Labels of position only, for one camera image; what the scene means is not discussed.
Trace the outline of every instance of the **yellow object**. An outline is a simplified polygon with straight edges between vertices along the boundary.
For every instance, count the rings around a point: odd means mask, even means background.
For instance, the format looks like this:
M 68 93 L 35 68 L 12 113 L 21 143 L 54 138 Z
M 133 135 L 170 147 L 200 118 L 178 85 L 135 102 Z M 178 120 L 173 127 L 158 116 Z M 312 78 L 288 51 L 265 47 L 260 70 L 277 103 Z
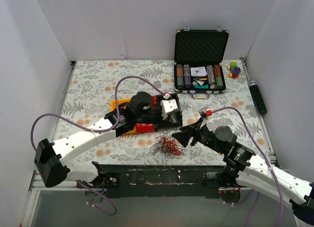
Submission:
M 130 102 L 130 100 L 131 100 L 130 98 L 128 98 L 128 99 L 119 99 L 118 100 L 118 104 Z M 111 103 L 110 103 L 111 111 L 113 111 L 115 108 L 116 108 L 116 101 L 111 101 Z M 126 135 L 126 134 L 133 134 L 133 133 L 136 133 L 136 128 L 135 127 L 134 127 L 133 130 L 131 130 L 131 131 L 127 132 L 127 133 L 124 133 L 124 135 Z

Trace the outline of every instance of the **red wire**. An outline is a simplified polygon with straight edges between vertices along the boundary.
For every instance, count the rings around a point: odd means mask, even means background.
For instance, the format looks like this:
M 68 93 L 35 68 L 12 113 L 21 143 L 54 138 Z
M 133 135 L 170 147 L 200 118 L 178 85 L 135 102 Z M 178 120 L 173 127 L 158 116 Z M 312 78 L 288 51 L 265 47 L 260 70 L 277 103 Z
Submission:
M 154 153 L 161 151 L 165 154 L 166 158 L 169 158 L 171 155 L 183 155 L 183 149 L 176 144 L 176 141 L 171 134 L 162 132 L 156 140 L 157 143 L 152 146 L 152 148 L 154 148 Z

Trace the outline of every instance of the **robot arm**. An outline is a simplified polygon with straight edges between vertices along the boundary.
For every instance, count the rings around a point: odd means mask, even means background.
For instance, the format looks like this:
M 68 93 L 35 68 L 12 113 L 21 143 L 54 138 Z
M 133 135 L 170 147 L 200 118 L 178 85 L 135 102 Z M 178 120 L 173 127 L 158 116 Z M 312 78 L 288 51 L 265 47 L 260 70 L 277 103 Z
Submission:
M 90 131 L 79 131 L 66 138 L 49 142 L 39 142 L 35 165 L 46 187 L 53 187 L 64 180 L 97 181 L 99 169 L 96 163 L 79 163 L 73 159 L 90 148 L 114 139 L 133 130 L 136 123 L 153 124 L 154 128 L 171 127 L 171 116 L 178 112 L 178 103 L 169 94 L 152 105 L 153 98 L 145 92 L 133 96 L 129 103 L 119 106 L 120 120 L 117 122 L 117 109 L 107 113 L 103 118 L 89 127 Z
M 222 182 L 229 185 L 245 185 L 279 200 L 272 169 L 282 190 L 284 204 L 292 206 L 293 213 L 300 220 L 314 224 L 314 183 L 298 179 L 277 167 L 269 169 L 263 158 L 236 142 L 237 136 L 228 126 L 220 126 L 215 132 L 208 130 L 206 123 L 211 110 L 205 107 L 199 113 L 201 115 L 199 121 L 181 127 L 181 132 L 172 134 L 181 145 L 186 147 L 193 137 L 191 146 L 199 142 L 224 155 L 223 161 L 226 162 L 226 166 L 220 176 Z

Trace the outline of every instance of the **black briefcase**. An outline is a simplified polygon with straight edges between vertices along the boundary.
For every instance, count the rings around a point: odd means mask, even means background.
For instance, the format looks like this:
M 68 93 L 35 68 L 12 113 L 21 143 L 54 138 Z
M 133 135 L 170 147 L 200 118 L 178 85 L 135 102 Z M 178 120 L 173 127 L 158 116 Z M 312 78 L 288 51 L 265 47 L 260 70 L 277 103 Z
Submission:
M 222 94 L 226 92 L 226 83 L 221 68 L 229 32 L 221 30 L 190 30 L 187 26 L 183 30 L 176 31 L 175 43 L 175 91 L 178 93 L 191 94 L 194 99 L 208 99 L 210 94 Z M 190 68 L 190 82 L 187 74 L 187 65 Z M 207 67 L 214 69 L 214 79 L 211 75 L 204 77 L 192 76 L 192 71 L 197 74 L 198 67 L 205 67 L 206 73 L 210 72 Z M 207 94 L 206 97 L 195 97 L 195 94 Z

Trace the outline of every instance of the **table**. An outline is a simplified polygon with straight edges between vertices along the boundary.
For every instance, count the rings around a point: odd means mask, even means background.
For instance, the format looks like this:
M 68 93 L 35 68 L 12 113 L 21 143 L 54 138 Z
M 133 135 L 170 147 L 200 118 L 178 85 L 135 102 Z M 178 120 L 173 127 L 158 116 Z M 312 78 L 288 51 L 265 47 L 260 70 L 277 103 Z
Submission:
M 241 76 L 229 78 L 226 66 L 231 61 L 241 68 Z M 172 60 L 122 60 L 122 61 L 78 61 L 71 85 L 63 106 L 62 115 L 80 125 L 89 126 L 110 111 L 110 102 L 114 99 L 115 85 L 124 76 L 136 75 L 148 79 L 164 92 L 174 92 L 174 62 Z M 264 138 L 257 112 L 250 94 L 247 80 L 240 60 L 223 60 L 223 73 L 227 90 L 224 94 L 211 95 L 208 100 L 192 99 L 190 94 L 179 94 L 183 111 L 183 125 L 198 120 L 199 109 L 204 106 L 212 110 L 224 106 L 237 108 L 244 116 L 250 131 L 262 150 L 269 152 L 269 145 Z M 151 95 L 159 94 L 148 84 L 138 79 L 127 79 L 119 86 L 118 98 L 131 98 L 138 91 Z M 229 126 L 237 135 L 237 141 L 253 149 L 253 142 L 248 136 L 240 117 L 233 110 L 224 110 L 212 115 L 208 128 L 215 130 L 218 126 Z M 79 131 L 60 120 L 54 140 L 61 139 Z M 107 141 L 82 153 L 76 161 L 97 161 L 100 164 L 128 165 L 225 165 L 222 155 L 211 149 L 196 144 L 183 150 L 184 155 L 165 159 L 164 154 L 151 153 L 151 146 L 156 143 L 160 132 L 126 135 Z

